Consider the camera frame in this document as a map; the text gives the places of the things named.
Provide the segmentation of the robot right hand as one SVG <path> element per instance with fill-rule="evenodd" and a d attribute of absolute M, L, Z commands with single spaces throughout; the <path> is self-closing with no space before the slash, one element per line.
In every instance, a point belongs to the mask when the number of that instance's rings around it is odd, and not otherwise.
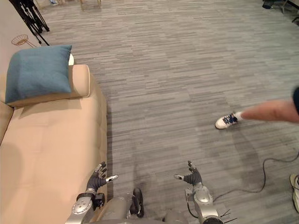
<path fill-rule="evenodd" d="M 197 168 L 194 166 L 194 163 L 192 161 L 187 161 L 188 162 L 188 169 L 191 172 L 188 175 L 174 175 L 174 178 L 177 180 L 182 180 L 188 184 L 191 184 L 192 186 L 195 186 L 197 184 L 201 184 L 202 183 L 202 178 L 201 175 L 199 173 L 199 171 L 197 170 Z"/>

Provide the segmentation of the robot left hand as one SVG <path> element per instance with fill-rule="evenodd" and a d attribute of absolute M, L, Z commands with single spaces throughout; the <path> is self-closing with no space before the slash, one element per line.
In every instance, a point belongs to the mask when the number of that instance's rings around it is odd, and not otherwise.
<path fill-rule="evenodd" d="M 92 193 L 95 195 L 100 187 L 105 186 L 107 183 L 110 183 L 119 177 L 118 175 L 106 177 L 106 172 L 107 164 L 105 161 L 103 161 L 95 168 L 90 176 L 86 186 L 87 193 Z"/>

